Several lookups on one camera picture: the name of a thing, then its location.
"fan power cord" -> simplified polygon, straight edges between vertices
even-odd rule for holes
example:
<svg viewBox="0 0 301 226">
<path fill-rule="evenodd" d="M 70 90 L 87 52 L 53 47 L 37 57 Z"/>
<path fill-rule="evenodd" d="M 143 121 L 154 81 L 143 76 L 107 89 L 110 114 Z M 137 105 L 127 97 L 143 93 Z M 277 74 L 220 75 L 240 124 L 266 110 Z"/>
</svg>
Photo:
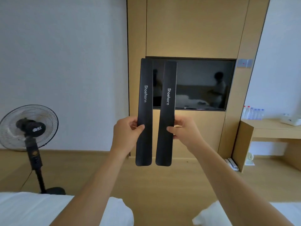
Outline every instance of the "fan power cord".
<svg viewBox="0 0 301 226">
<path fill-rule="evenodd" d="M 30 177 L 31 173 L 32 173 L 32 170 L 31 170 L 30 174 L 28 175 L 28 177 L 27 177 L 26 181 L 25 181 L 25 182 L 23 183 L 23 185 L 21 186 L 21 188 L 20 188 L 19 192 L 21 192 L 21 190 L 23 189 L 23 186 L 24 186 L 24 185 L 25 185 L 25 183 L 28 181 L 28 179 L 29 179 L 29 177 Z"/>
</svg>

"person's left hand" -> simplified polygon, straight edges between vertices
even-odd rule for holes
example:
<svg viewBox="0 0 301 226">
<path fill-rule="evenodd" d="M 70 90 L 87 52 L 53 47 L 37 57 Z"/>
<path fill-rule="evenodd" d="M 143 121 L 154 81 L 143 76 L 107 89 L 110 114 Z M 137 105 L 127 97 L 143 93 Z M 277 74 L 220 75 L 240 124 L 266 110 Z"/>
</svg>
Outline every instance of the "person's left hand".
<svg viewBox="0 0 301 226">
<path fill-rule="evenodd" d="M 111 153 L 125 158 L 135 146 L 144 127 L 144 124 L 137 127 L 137 117 L 126 117 L 118 120 L 114 125 Z"/>
</svg>

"tv screen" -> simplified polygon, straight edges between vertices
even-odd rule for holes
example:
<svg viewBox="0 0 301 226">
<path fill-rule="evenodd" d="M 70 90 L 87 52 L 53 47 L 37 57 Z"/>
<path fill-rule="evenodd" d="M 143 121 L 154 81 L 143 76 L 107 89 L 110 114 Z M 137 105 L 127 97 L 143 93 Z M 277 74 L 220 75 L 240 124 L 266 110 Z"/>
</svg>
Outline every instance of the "tv screen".
<svg viewBox="0 0 301 226">
<path fill-rule="evenodd" d="M 160 108 L 165 61 L 177 62 L 176 109 L 224 110 L 227 106 L 235 60 L 153 60 L 153 107 Z"/>
</svg>

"white bedding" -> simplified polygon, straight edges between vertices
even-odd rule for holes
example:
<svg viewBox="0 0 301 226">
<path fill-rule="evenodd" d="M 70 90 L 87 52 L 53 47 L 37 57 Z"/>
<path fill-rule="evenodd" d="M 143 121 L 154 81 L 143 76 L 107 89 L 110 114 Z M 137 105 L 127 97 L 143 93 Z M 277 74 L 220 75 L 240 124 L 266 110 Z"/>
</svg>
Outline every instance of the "white bedding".
<svg viewBox="0 0 301 226">
<path fill-rule="evenodd" d="M 301 203 L 284 202 L 271 203 L 295 226 L 301 226 Z M 204 209 L 192 220 L 194 225 L 202 226 L 232 226 L 219 201 Z"/>
<path fill-rule="evenodd" d="M 73 196 L 0 193 L 1 226 L 49 226 Z M 134 215 L 122 199 L 110 197 L 100 226 L 133 226 Z"/>
</svg>

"forearm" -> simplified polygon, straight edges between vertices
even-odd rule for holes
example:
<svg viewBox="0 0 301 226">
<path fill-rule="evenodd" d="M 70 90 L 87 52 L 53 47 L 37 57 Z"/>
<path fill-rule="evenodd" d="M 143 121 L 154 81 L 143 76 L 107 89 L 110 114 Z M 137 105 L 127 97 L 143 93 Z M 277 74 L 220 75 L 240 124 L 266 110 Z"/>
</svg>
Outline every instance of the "forearm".
<svg viewBox="0 0 301 226">
<path fill-rule="evenodd" d="M 198 159 L 233 226 L 292 225 L 269 202 L 256 194 L 205 142 L 192 152 Z"/>
<path fill-rule="evenodd" d="M 99 226 L 123 161 L 110 154 L 50 226 Z"/>
</svg>

